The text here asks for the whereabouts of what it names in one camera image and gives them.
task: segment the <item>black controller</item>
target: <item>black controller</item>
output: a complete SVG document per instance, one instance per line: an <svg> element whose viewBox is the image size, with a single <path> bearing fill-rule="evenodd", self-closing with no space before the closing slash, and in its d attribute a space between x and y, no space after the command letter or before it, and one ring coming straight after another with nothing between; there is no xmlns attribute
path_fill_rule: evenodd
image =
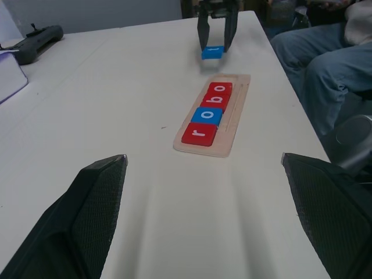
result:
<svg viewBox="0 0 372 279"><path fill-rule="evenodd" d="M34 31L26 34L26 39L18 44L1 48L1 50L18 50L14 52L19 65L33 63L45 46L52 42L58 42L63 37L61 26L50 26L43 29L36 29L34 24L31 24Z"/></svg>

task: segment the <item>red block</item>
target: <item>red block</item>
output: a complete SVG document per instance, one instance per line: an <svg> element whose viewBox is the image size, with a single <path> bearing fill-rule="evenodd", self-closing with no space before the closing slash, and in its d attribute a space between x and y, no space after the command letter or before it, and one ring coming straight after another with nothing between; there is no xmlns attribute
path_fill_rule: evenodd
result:
<svg viewBox="0 0 372 279"><path fill-rule="evenodd" d="M225 112L230 95L210 93L205 95L200 107L202 108L218 108Z"/></svg>
<svg viewBox="0 0 372 279"><path fill-rule="evenodd" d="M190 123L181 142L201 146L211 146L217 133L217 126L212 124Z"/></svg>
<svg viewBox="0 0 372 279"><path fill-rule="evenodd" d="M233 91L232 83L211 83L209 85L207 95L209 94L231 95L232 91Z"/></svg>

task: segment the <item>jeans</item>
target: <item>jeans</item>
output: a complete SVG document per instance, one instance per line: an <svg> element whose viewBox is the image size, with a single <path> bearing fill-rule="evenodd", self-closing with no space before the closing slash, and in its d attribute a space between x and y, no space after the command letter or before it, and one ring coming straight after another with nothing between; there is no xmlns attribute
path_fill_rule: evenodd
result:
<svg viewBox="0 0 372 279"><path fill-rule="evenodd" d="M333 130L348 92L372 90L372 42L349 45L345 23L289 31L271 44L315 132Z"/></svg>

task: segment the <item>wooden tray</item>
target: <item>wooden tray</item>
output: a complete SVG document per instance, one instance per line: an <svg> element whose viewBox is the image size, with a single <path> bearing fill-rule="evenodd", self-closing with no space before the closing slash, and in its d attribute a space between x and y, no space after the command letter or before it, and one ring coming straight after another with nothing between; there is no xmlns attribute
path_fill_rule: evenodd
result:
<svg viewBox="0 0 372 279"><path fill-rule="evenodd" d="M212 82L232 83L231 97L226 111L222 116L219 129L217 131L216 137L214 138L213 144L209 147L183 144L181 142L182 136L185 133L185 130L189 125L191 118L195 113L195 110L203 101L203 98L209 88L209 84ZM233 147L235 133L238 129L240 115L243 111L245 97L247 95L250 82L251 76L245 74L218 74L214 77L211 77L204 86L202 92L197 97L189 114L187 115L180 130L178 131L173 142L173 148L183 152L215 157L227 157L230 154L231 148Z"/></svg>

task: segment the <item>wall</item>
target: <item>wall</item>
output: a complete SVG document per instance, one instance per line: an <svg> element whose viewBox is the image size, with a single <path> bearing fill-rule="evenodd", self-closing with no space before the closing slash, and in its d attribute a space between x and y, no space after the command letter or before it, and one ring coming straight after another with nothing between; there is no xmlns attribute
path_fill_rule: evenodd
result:
<svg viewBox="0 0 372 279"><path fill-rule="evenodd" d="M0 42L21 37L22 35L10 16L10 13L4 3L0 1Z"/></svg>
<svg viewBox="0 0 372 279"><path fill-rule="evenodd" d="M180 0L3 0L22 34L61 25L65 33L181 19Z"/></svg>

